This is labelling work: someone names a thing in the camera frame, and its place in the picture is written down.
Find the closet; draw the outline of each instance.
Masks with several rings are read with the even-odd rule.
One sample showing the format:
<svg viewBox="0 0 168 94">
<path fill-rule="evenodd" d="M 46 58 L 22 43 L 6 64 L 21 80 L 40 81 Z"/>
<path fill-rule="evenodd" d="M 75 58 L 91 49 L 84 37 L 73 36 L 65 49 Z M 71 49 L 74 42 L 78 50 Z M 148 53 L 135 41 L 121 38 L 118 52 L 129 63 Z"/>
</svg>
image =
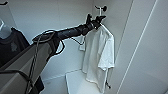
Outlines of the closet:
<svg viewBox="0 0 168 94">
<path fill-rule="evenodd" d="M 0 18 L 20 30 L 30 44 L 46 30 L 62 30 L 94 19 L 107 6 L 102 20 L 114 36 L 115 67 L 108 71 L 104 94 L 164 94 L 168 91 L 168 13 L 166 0 L 8 0 L 0 5 Z M 82 36 L 74 37 L 81 41 Z M 48 61 L 40 76 L 40 94 L 85 94 L 95 84 L 85 81 L 81 72 L 84 52 L 71 39 L 65 50 Z"/>
</svg>

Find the hanging shirt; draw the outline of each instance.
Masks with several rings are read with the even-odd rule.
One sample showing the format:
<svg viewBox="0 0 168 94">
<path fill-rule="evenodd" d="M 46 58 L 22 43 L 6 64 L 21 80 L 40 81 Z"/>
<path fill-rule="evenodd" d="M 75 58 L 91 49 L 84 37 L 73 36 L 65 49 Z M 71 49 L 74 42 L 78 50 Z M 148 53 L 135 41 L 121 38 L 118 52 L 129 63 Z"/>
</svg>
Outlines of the hanging shirt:
<svg viewBox="0 0 168 94">
<path fill-rule="evenodd" d="M 86 73 L 86 80 L 96 83 L 104 93 L 108 68 L 114 67 L 113 35 L 102 25 L 87 34 L 80 50 L 85 51 L 82 71 Z"/>
</svg>

